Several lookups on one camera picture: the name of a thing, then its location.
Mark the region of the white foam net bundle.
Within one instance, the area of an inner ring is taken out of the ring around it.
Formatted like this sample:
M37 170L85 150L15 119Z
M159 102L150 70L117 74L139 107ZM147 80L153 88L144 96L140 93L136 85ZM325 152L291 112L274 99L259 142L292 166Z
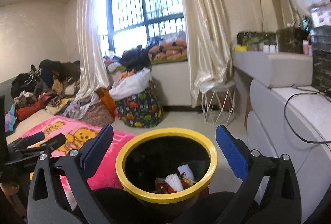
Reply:
M165 178L165 183L168 185L167 192L177 193L183 190L182 182L177 174L170 174Z

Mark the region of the yellow rimmed black trash bin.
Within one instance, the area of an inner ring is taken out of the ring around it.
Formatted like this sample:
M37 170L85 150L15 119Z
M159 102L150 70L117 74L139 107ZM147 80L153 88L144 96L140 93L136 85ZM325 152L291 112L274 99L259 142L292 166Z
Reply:
M163 128L145 132L127 142L116 158L116 174L135 198L151 204L173 204L198 196L210 184L217 169L213 142L189 129ZM157 194L155 180L174 174L188 164L196 183L186 190Z

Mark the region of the floral patterned basket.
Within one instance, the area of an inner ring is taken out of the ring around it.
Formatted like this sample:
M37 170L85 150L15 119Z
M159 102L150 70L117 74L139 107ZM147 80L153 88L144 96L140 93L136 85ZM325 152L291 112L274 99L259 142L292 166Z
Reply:
M81 121L96 127L104 127L106 124L112 124L114 117L108 108L102 102L99 102L88 108Z

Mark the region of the white foam net in bin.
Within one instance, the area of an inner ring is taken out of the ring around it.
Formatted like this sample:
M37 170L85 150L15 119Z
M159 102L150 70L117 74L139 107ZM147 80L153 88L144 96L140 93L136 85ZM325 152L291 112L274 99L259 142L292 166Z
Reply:
M183 176L184 178L189 179L191 181L195 180L194 174L188 164L181 165L177 169L180 175Z

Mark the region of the white dresser desk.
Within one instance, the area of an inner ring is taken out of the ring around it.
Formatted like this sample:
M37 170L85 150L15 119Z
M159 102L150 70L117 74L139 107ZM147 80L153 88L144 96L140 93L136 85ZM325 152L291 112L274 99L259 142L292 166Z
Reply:
M288 155L301 194L303 223L330 204L330 99L312 87L313 59L293 53L234 52L251 77L248 141L265 156Z

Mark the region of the orange cloth bag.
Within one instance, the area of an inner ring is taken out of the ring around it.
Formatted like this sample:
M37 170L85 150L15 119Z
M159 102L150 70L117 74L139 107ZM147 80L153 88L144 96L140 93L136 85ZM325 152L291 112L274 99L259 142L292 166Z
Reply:
M111 96L109 95L108 90L100 88L100 89L96 90L96 93L98 94L100 100L107 107L110 114L114 118L115 117L115 111L116 111L116 104L113 101L113 99L111 98Z

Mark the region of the dinosaur print storage bag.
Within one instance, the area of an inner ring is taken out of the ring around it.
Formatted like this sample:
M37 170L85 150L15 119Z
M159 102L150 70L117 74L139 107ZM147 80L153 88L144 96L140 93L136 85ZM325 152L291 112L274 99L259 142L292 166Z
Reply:
M156 127L164 113L153 79L149 80L149 86L141 93L115 101L115 104L118 118L134 128Z

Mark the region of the pile of clothes on bed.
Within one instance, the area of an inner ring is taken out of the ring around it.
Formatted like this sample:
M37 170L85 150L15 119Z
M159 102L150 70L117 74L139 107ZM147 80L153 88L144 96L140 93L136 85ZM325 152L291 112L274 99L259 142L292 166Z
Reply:
M18 123L45 109L58 114L75 97L80 86L80 62L42 60L38 67L1 83L5 98L5 134Z

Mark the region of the cream satin left curtain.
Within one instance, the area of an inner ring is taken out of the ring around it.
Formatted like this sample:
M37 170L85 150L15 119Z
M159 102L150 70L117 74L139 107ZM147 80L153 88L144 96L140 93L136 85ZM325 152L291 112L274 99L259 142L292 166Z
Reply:
M96 23L96 0L77 0L76 37L80 55L80 89L76 94L79 100L109 86Z

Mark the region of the cream satin curtain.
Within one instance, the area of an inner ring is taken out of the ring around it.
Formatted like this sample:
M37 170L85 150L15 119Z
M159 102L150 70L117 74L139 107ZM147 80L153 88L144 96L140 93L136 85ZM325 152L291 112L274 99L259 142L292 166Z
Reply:
M80 55L80 89L76 94L79 100L109 86L96 23L96 0L77 0L76 37Z
M213 86L233 77L231 35L223 0L182 0L186 25L191 105L203 83Z

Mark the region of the colourful wrappers in bin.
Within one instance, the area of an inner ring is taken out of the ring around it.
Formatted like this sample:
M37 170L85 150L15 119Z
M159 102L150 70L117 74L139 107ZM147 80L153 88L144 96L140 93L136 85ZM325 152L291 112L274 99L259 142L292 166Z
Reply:
M186 190L196 184L196 181L188 178L185 173L170 174L165 179L155 179L155 193L172 194Z

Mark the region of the white bedding in bag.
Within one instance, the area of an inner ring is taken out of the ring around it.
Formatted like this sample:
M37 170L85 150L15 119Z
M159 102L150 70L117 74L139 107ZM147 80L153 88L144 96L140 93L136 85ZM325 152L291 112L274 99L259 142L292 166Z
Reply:
M149 86L151 79L150 69L143 68L132 76L116 81L109 90L109 95L114 101L118 101L139 94Z

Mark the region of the dark jacket on sill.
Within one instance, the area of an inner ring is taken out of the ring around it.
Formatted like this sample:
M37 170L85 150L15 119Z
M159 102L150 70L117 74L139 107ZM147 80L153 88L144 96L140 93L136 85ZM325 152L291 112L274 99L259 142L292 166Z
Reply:
M150 65L148 49L142 48L142 46L139 45L136 48L125 51L119 63L126 67L128 72L132 70L135 72L141 71L144 67Z

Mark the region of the green patterned cosmetic bag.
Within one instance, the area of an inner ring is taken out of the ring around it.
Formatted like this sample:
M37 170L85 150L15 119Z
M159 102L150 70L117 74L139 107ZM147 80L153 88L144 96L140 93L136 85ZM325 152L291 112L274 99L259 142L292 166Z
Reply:
M276 45L275 32L242 31L237 34L237 44L246 46L248 51L263 51L264 45Z

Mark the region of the cream satin right curtain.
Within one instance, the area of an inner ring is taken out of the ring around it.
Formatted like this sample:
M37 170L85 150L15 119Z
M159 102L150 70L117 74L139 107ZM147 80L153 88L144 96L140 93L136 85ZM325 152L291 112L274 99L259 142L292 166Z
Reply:
M182 0L186 25L191 105L203 83L213 86L233 77L231 35L223 0Z

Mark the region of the orange patterned folded quilt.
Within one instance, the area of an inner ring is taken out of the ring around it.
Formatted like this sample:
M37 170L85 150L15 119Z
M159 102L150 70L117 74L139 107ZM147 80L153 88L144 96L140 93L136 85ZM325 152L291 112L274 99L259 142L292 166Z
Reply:
M187 58L187 45L183 39L162 41L148 50L150 62L174 61Z

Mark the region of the arched vanity mirror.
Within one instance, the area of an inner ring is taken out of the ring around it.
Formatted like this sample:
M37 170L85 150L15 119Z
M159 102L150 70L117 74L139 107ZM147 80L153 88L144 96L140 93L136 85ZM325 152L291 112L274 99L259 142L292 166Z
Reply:
M261 29L276 32L301 24L301 15L292 0L260 0Z

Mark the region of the black barred window frame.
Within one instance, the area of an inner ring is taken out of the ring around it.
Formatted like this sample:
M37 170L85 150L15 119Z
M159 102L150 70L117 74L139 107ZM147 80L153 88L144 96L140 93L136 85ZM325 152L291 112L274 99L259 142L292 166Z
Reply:
M97 0L102 53L121 57L153 38L166 38L186 30L182 0Z

